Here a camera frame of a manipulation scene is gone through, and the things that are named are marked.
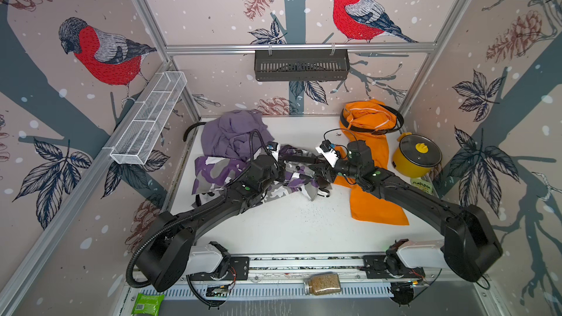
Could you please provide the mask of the orange trousers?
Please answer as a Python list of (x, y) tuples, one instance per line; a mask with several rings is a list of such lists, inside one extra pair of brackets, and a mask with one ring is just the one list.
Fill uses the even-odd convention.
[[(350, 102), (346, 105), (385, 105), (375, 99), (369, 101)], [(395, 203), (381, 197), (379, 183), (373, 179), (381, 177), (389, 163), (389, 146), (386, 135), (354, 133), (345, 129), (340, 123), (340, 130), (350, 140), (348, 150), (352, 158), (360, 161), (358, 182), (352, 184), (339, 176), (335, 183), (351, 190), (350, 209), (352, 218), (358, 221), (374, 222), (386, 225), (408, 226), (409, 221), (404, 210)]]

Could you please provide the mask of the lilac purple trousers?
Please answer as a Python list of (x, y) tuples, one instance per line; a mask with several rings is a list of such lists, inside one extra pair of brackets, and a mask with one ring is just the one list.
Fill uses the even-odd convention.
[(231, 111), (203, 126), (203, 154), (247, 161), (250, 159), (250, 133), (259, 131), (264, 143), (273, 141), (259, 111)]

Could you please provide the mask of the purple camouflage trousers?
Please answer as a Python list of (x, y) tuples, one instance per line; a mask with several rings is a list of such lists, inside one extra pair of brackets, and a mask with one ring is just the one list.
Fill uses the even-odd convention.
[[(322, 178), (317, 178), (309, 165), (304, 162), (289, 162), (289, 156), (316, 160), (317, 157), (305, 149), (291, 145), (280, 145), (278, 162), (285, 168), (284, 180), (275, 182), (262, 197), (261, 202), (277, 200), (293, 193), (301, 193), (308, 200), (327, 198), (331, 195), (332, 185)], [(202, 206), (222, 194), (224, 187), (233, 181), (247, 167), (240, 159), (202, 156), (196, 159), (196, 179), (192, 194), (196, 196), (193, 207)]]

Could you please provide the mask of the black belt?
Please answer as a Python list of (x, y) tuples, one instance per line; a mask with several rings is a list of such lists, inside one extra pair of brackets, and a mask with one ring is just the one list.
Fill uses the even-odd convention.
[(187, 139), (188, 139), (188, 137), (189, 137), (189, 135), (190, 135), (190, 133), (191, 133), (193, 130), (197, 129), (198, 127), (204, 126), (205, 124), (206, 124), (206, 122), (204, 122), (204, 121), (199, 121), (199, 122), (196, 122), (196, 123), (190, 125), (190, 126), (186, 129), (186, 131), (184, 132), (184, 134), (183, 134), (183, 138), (182, 138), (183, 141), (186, 142)]
[(340, 114), (342, 126), (354, 133), (386, 135), (399, 131), (404, 125), (400, 112), (387, 105), (346, 105)]

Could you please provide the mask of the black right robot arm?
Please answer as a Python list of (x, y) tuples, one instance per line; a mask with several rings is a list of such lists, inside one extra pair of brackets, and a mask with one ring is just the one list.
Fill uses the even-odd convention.
[(392, 171), (377, 167), (363, 140), (349, 143), (346, 157), (325, 140), (317, 147), (314, 171), (326, 181), (351, 178), (367, 194), (394, 203), (437, 230), (434, 241), (402, 239), (387, 250), (387, 269), (450, 269), (468, 282), (477, 282), (503, 255), (502, 246), (480, 207), (447, 203), (407, 184)]

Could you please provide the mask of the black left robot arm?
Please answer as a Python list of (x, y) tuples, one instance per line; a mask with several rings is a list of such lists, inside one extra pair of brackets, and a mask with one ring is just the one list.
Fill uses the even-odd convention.
[(191, 249), (202, 235), (263, 200), (281, 169), (259, 131), (252, 130), (249, 136), (250, 146), (258, 138), (264, 153), (255, 157), (251, 151), (249, 165), (219, 197), (188, 212), (163, 212), (156, 217), (127, 265), (124, 276), (131, 288), (168, 290), (186, 275)]

